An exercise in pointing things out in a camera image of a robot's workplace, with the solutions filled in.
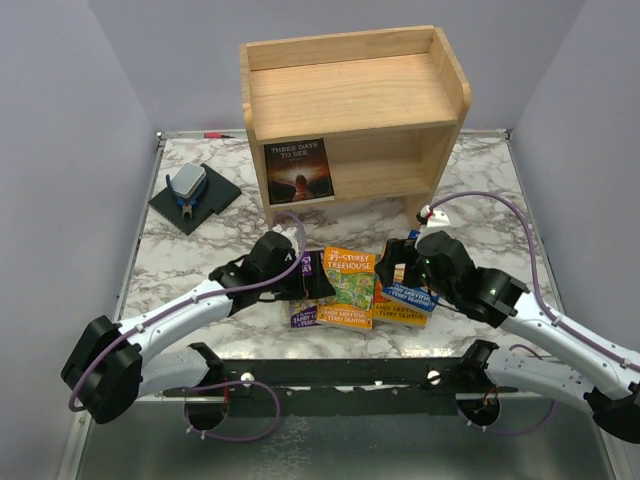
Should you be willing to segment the purple 52-Storey Treehouse book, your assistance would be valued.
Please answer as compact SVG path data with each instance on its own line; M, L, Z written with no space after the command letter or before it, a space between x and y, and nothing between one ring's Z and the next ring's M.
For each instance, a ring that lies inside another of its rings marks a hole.
M294 300L288 303L289 328L291 330L304 330L312 327L320 327L317 321L319 300Z

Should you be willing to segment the blue 91-Storey Treehouse book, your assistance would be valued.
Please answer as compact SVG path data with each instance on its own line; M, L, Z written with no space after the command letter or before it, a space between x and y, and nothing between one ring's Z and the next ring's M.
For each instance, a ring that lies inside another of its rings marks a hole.
M406 267L414 260L412 249L419 232L412 230L406 239L390 238L384 244L376 263L375 302L385 308L383 318L401 317L417 323L413 317L430 317L437 307L439 296L425 286L409 287L403 283Z

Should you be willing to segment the orange 39-Storey Treehouse book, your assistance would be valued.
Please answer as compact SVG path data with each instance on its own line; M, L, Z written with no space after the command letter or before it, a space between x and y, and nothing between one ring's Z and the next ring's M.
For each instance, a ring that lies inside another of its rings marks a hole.
M335 246L324 250L324 273L335 293L319 303L320 324L368 331L373 327L374 254Z

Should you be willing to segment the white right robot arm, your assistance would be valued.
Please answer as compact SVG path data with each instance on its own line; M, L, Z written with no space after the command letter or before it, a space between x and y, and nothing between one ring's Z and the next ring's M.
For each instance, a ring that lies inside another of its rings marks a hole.
M602 430L638 443L638 352L548 308L506 272L475 265L463 244L444 231L389 240L375 265L383 286L392 285L399 264L405 267L404 285L427 287L467 318L528 340L556 359L527 360L486 347L459 367L467 389L493 384L537 393L589 412Z

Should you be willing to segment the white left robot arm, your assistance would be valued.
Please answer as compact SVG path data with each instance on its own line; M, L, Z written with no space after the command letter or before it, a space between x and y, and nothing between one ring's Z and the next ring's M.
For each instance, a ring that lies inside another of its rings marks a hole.
M146 314L91 320L66 360L61 378L69 408L109 423L140 397L177 388L206 395L223 380L219 357L204 344L168 347L213 322L260 302L307 301L334 295L318 251L297 252L269 231L252 250L214 269L189 292Z

